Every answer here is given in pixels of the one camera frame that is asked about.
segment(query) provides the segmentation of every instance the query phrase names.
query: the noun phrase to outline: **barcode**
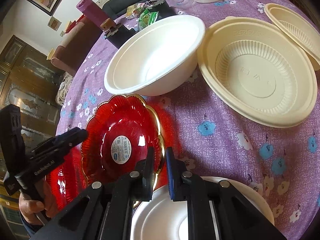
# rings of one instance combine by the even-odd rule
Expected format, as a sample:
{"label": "barcode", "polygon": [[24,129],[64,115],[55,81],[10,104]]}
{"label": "barcode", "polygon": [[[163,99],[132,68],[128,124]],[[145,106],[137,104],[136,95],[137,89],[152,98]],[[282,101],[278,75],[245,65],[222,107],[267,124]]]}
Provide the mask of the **barcode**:
{"label": "barcode", "polygon": [[123,142],[123,147],[124,147],[124,154],[128,154],[128,142],[127,141]]}

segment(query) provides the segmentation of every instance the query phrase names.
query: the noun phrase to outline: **white plate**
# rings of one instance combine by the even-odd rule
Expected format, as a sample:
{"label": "white plate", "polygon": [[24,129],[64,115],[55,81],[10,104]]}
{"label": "white plate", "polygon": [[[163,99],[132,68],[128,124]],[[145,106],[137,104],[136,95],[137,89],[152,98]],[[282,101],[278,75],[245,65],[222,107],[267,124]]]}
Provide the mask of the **white plate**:
{"label": "white plate", "polygon": [[308,56],[270,23],[228,17],[213,24],[198,61],[205,81],[227,105],[263,125],[298,125],[316,103],[316,75]]}
{"label": "white plate", "polygon": [[112,94],[161,95],[180,86],[197,66],[205,34],[201,19],[177,15],[159,20],[131,37],[111,59],[104,76]]}
{"label": "white plate", "polygon": [[[219,177],[202,178],[216,183],[224,180]],[[238,181],[226,180],[230,181],[274,225],[272,211],[259,193]],[[188,240],[187,202],[173,202],[170,199],[168,186],[157,189],[153,192],[152,200],[143,202],[134,213],[130,239]]]}

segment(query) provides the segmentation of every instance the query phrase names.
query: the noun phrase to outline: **silver bolt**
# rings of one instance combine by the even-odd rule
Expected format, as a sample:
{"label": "silver bolt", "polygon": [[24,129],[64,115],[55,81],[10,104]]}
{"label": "silver bolt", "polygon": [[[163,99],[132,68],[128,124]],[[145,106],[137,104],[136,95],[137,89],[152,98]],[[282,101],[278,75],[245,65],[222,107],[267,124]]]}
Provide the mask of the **silver bolt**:
{"label": "silver bolt", "polygon": [[138,171],[131,171],[130,172],[130,177],[131,178],[136,178],[139,177],[140,173]]}
{"label": "silver bolt", "polygon": [[102,186],[102,184],[100,181],[96,181],[96,182],[92,183],[91,186],[92,186],[92,188],[97,189],[97,188],[100,188]]}
{"label": "silver bolt", "polygon": [[185,178],[190,178],[192,176],[192,172],[191,171],[184,171],[182,173],[182,176]]}
{"label": "silver bolt", "polygon": [[230,182],[227,180],[221,180],[220,181],[220,185],[221,187],[229,187],[230,186]]}

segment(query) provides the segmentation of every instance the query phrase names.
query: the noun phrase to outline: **purple container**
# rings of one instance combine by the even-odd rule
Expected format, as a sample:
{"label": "purple container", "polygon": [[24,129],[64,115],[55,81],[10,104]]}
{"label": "purple container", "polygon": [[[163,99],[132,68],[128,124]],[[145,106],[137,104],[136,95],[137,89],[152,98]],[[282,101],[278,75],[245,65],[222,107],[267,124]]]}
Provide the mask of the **purple container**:
{"label": "purple container", "polygon": [[92,0],[81,0],[76,7],[99,28],[101,28],[101,24],[109,18],[109,16]]}

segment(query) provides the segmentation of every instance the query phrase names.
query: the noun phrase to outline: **white wall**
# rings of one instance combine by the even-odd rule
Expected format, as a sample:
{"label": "white wall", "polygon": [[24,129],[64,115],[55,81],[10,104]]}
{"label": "white wall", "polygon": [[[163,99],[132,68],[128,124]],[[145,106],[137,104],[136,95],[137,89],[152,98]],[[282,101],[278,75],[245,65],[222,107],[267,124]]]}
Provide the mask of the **white wall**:
{"label": "white wall", "polygon": [[60,33],[65,30],[67,23],[77,20],[81,16],[81,12],[76,8],[79,1],[80,0],[61,1],[53,16],[61,21],[62,24],[58,31],[54,31],[47,26],[50,20],[49,15],[27,0],[17,0],[15,2],[16,11],[15,18],[12,22],[12,33],[47,55],[51,49],[59,45],[62,39]]}
{"label": "white wall", "polygon": [[17,5],[14,4],[9,12],[7,13],[7,15],[5,16],[4,20],[1,23],[0,26],[0,53],[1,51],[4,49],[4,46],[6,46],[6,44],[8,43],[8,41],[10,40],[10,38],[13,35],[13,22],[15,19],[15,14],[16,14],[16,8]]}

